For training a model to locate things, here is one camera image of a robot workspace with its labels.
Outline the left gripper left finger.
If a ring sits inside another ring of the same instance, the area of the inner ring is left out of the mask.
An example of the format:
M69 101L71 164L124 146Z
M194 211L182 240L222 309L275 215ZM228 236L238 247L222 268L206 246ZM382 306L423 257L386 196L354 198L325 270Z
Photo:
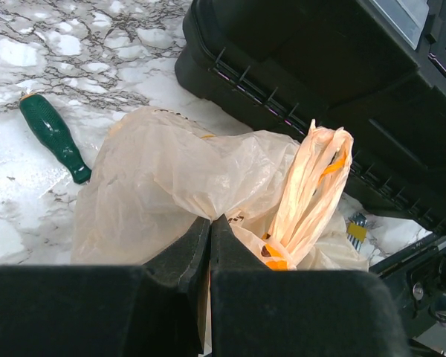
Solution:
M0 356L197 356L210 223L135 266L0 266Z

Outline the translucent orange plastic bag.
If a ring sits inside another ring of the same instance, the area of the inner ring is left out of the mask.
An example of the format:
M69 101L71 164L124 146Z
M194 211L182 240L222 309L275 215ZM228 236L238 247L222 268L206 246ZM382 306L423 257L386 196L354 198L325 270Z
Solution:
M199 217L225 217L273 270L361 270L337 206L353 137L312 123L302 141L259 130L214 135L145 106L108 133L75 207L71 262L145 263Z

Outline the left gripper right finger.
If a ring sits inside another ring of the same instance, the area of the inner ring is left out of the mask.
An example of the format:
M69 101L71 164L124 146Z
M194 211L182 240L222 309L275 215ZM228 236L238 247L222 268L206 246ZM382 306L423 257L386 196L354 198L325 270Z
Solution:
M388 288L365 271L273 271L211 226L215 356L408 356Z

